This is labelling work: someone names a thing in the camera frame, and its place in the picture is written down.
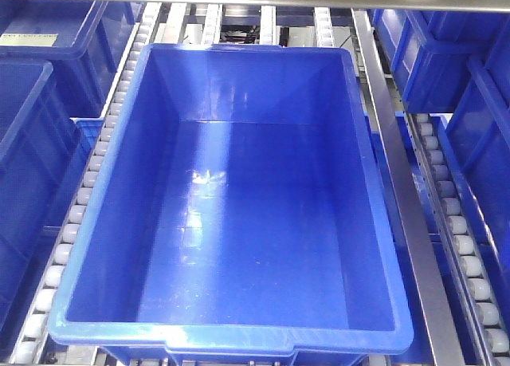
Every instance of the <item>blue plastic bin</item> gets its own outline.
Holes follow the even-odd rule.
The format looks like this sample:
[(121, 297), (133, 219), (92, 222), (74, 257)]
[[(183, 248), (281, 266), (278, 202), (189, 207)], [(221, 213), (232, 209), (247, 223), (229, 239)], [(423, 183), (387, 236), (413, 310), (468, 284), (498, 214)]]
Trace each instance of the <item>blue plastic bin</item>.
[(472, 53), (485, 53), (508, 16), (375, 10), (372, 18), (407, 112), (453, 112)]
[(446, 132), (510, 269), (510, 111), (481, 59), (470, 58), (468, 67), (473, 78)]
[(0, 57), (53, 63), (70, 116), (98, 117), (134, 24), (129, 2), (1, 0), (0, 34), (56, 34), (53, 45), (1, 45)]
[(38, 233), (30, 239), (29, 244), (34, 250), (26, 270), (21, 274), (10, 275), (18, 278), (19, 287), (18, 292), (12, 296), (11, 309), (8, 310), (5, 323), (0, 325), (0, 362), (7, 362), (12, 353), (32, 302), (33, 293), (41, 280), (58, 232), (64, 222), (65, 213), (80, 185), (81, 176), (92, 149), (90, 140), (94, 135), (98, 135), (102, 120), (79, 120), (76, 125), (82, 132), (80, 143), (76, 146), (73, 157), (65, 169), (64, 179), (50, 204), (51, 207), (47, 208), (49, 212), (45, 217), (44, 226), (39, 226)]
[(123, 362), (354, 364), (406, 350), (349, 53), (148, 46), (49, 331)]
[(43, 61), (0, 60), (0, 326), (80, 140)]
[(507, 104), (510, 104), (510, 18), (502, 27), (494, 46), (485, 62), (485, 67), (500, 90)]

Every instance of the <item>gravity roller track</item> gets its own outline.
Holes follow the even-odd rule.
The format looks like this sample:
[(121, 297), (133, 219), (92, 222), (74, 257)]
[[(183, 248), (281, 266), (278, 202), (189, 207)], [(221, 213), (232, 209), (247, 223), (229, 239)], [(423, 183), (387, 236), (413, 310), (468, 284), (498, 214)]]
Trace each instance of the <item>gravity roller track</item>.
[(479, 362), (510, 366), (508, 332), (434, 126), (426, 114), (407, 114), (406, 122), (418, 162), (426, 173), (433, 214), (472, 340), (477, 345)]

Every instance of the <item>shelving rack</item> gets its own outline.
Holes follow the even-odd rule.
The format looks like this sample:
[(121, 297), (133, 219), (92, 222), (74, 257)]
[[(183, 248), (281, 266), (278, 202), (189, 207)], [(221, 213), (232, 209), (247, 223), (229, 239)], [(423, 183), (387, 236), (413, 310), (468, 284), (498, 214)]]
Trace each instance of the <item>shelving rack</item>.
[[(397, 246), (405, 247), (409, 256), (413, 279), (418, 291), (421, 313), (425, 322), (433, 362), (437, 366), (464, 365), (461, 342), (453, 321), (451, 308), (441, 279), (441, 273), (434, 255), (433, 244), (430, 241), (423, 206), (416, 191), (415, 180), (412, 176), (410, 164), (406, 157), (406, 150), (402, 143), (401, 132), (395, 119), (394, 100), (391, 97), (388, 75), (383, 72), (374, 31), (371, 28), (365, 10), (336, 10), (331, 7), (416, 7), (441, 8), (455, 10), (501, 10), (510, 11), (510, 0), (158, 0), (168, 3), (150, 2), (145, 5), (141, 21), (136, 25), (127, 44), (122, 58), (119, 72), (112, 86), (104, 106), (104, 125), (96, 142), (96, 146), (89, 158), (83, 176), (81, 188), (76, 193), (69, 208), (67, 222), (63, 225), (53, 249), (51, 258), (41, 278), (35, 293), (33, 303), (25, 319), (25, 324), (19, 333), (18, 341), (10, 358), (11, 364), (83, 364), (83, 365), (113, 365), (116, 360), (106, 356), (97, 348), (70, 346), (66, 349), (53, 348), (49, 343), (44, 321), (41, 329), (33, 333), (33, 326), (29, 325), (34, 315), (47, 315), (37, 307), (41, 293), (54, 293), (56, 286), (48, 282), (49, 272), (59, 265), (60, 270), (65, 266), (65, 260), (55, 258), (56, 254), (67, 250), (76, 238), (81, 218), (86, 211), (88, 197), (93, 189), (95, 178), (100, 170), (104, 154), (108, 150), (108, 142), (116, 126), (116, 120), (121, 112), (139, 51), (151, 41), (179, 43), (183, 41), (186, 24), (203, 24), (202, 44), (219, 41), (222, 24), (260, 25), (260, 43), (275, 45), (278, 43), (278, 26), (315, 26), (316, 44), (319, 47), (334, 47), (334, 26), (351, 27), (351, 37), (355, 47), (358, 63), (359, 86), (363, 98), (366, 99), (366, 110), (371, 119), (371, 130), (380, 135), (383, 146), (383, 157), (378, 159), (381, 165), (386, 165), (391, 183), (390, 193), (393, 195), (398, 216), (394, 221), (396, 228), (402, 231), (402, 242)], [(322, 6), (313, 10), (296, 6)], [(437, 174), (433, 165), (445, 165), (444, 161), (432, 158), (432, 155), (444, 157), (441, 145), (429, 146), (429, 140), (434, 141), (435, 131), (429, 131), (428, 116), (406, 115), (410, 138), (414, 145), (424, 182), (430, 194), (432, 210), (440, 227), (439, 235), (445, 247), (448, 263), (453, 270), (453, 280), (461, 299), (462, 313), (469, 328), (477, 356), (477, 364), (490, 366), (505, 366), (510, 364), (506, 359), (508, 352), (494, 353), (494, 338), (488, 335), (484, 318), (477, 309), (477, 301), (470, 292), (469, 283), (472, 278), (466, 273), (465, 255), (456, 246), (457, 226), (454, 226), (452, 216), (462, 217), (462, 211), (452, 213), (444, 208), (445, 194), (437, 188)], [(448, 199), (457, 197), (455, 184), (453, 193)], [(463, 235), (470, 235), (469, 221), (465, 219)], [(480, 259), (475, 249), (468, 253), (470, 257)], [(481, 271), (476, 275), (478, 279), (488, 279), (486, 270), (481, 262)], [(488, 287), (491, 302), (497, 308), (493, 292)], [(505, 331), (500, 324), (499, 330)], [(389, 357), (371, 356), (366, 361), (369, 365), (390, 364)], [(167, 366), (165, 360), (132, 360), (133, 364), (143, 366)], [(186, 366), (196, 365), (193, 360), (185, 361)]]

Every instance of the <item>roller conveyor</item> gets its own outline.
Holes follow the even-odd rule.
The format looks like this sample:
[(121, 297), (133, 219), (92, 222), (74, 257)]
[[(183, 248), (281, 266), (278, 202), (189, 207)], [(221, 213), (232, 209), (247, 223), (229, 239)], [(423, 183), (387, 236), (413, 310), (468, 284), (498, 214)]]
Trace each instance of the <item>roller conveyor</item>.
[[(206, 7), (202, 44), (208, 45), (220, 41), (222, 16), (226, 11), (228, 11), (226, 6), (221, 4), (209, 4)], [(277, 44), (277, 12), (278, 8), (275, 6), (261, 7), (260, 44)], [(164, 24), (160, 21), (162, 13), (163, 7), (160, 3), (147, 4), (142, 20), (128, 42), (120, 65), (122, 69), (117, 74), (104, 108), (104, 125), (89, 158), (82, 185), (69, 208), (67, 222), (63, 225), (57, 238), (45, 274), (37, 288), (25, 324), (19, 334), (10, 363), (44, 364), (48, 362), (48, 333), (45, 329), (45, 319), (51, 310), (52, 298), (69, 258), (69, 252), (76, 240), (81, 219), (86, 213), (88, 198), (100, 170), (102, 158), (108, 150), (108, 143), (116, 126), (139, 52), (144, 45), (154, 40), (159, 26), (163, 27), (160, 41), (182, 42), (186, 19), (190, 16), (190, 4), (171, 4), (167, 21)], [(418, 196), (416, 198), (409, 197), (410, 193), (416, 194), (415, 185), (412, 183), (409, 166), (406, 167), (403, 163), (404, 148), (398, 146), (398, 142), (395, 141), (399, 137), (399, 132), (392, 126), (391, 118), (394, 119), (392, 101), (387, 91), (386, 77), (380, 67), (379, 56), (375, 50), (367, 14), (364, 11), (355, 10), (352, 13), (352, 19), (355, 25), (352, 30), (353, 38), (362, 55), (362, 61), (359, 63), (361, 91), (369, 92), (368, 97), (371, 98), (371, 104), (366, 105), (367, 111), (375, 119), (372, 128), (378, 130), (381, 136), (386, 154), (384, 159), (390, 168), (390, 177), (394, 184), (394, 197), (402, 219), (402, 230), (406, 237), (414, 279), (420, 294), (433, 359), (436, 365), (465, 364), (457, 334), (454, 332), (455, 328), (453, 318), (449, 313), (448, 302), (444, 290), (442, 291), (432, 245), (429, 245), (429, 242), (423, 242), (427, 241), (429, 235), (421, 211), (422, 205)], [(334, 37), (333, 24), (329, 8), (316, 7), (314, 9), (313, 25), (315, 26), (317, 46), (332, 48), (338, 45), (339, 41), (336, 41)], [(492, 291), (483, 259), (473, 241), (469, 221), (463, 215), (456, 184), (449, 174), (445, 153), (437, 138), (436, 126), (431, 123), (431, 119), (427, 115), (408, 115), (406, 121), (430, 193), (433, 213), (440, 228), (439, 235), (457, 282), (457, 292), (462, 301), (463, 314), (476, 349), (478, 364), (491, 366), (510, 364), (508, 334), (500, 318), (499, 306)], [(107, 357), (101, 354), (97, 348), (69, 347), (57, 358), (58, 364), (106, 364), (107, 362), (112, 362), (112, 360), (107, 360)], [(145, 366), (168, 364), (167, 359), (133, 360), (133, 362)], [(390, 363), (390, 359), (374, 356), (367, 362), (370, 365), (376, 365)]]

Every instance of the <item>white label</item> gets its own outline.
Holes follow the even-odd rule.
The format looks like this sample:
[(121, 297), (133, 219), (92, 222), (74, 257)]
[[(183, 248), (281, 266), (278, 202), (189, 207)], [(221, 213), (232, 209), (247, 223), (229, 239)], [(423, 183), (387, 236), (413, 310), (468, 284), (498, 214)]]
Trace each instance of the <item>white label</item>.
[(0, 45), (27, 45), (31, 47), (51, 47), (58, 33), (3, 33)]

